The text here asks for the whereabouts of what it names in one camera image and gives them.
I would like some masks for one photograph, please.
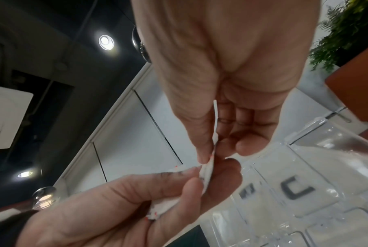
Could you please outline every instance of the hand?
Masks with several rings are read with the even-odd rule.
[[[320,0],[132,0],[135,19],[174,114],[200,163],[251,155],[275,131],[301,76]]]
[[[16,247],[161,247],[231,195],[241,184],[240,169],[233,159],[215,163],[203,196],[199,168],[117,179],[33,215]],[[151,200],[179,195],[158,220],[145,218]]]

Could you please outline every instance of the dark sleeve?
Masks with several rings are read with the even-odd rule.
[[[14,247],[18,235],[29,218],[37,213],[36,210],[13,215],[0,222],[0,247]]]

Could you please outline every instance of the orange planter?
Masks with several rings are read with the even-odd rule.
[[[361,121],[368,121],[368,48],[331,74],[325,83]]]

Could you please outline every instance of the ceiling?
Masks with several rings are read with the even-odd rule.
[[[53,185],[144,65],[131,41],[135,20],[129,0],[98,0],[69,49],[93,2],[0,0],[0,23],[16,45],[11,86],[34,94],[27,114],[54,81],[13,148],[0,150],[0,208]],[[99,47],[102,34],[114,39],[112,51]],[[64,53],[67,69],[55,70]],[[36,172],[15,178],[25,170]]]

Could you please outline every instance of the ceiling vent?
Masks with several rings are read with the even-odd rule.
[[[0,149],[12,145],[33,94],[0,87]]]

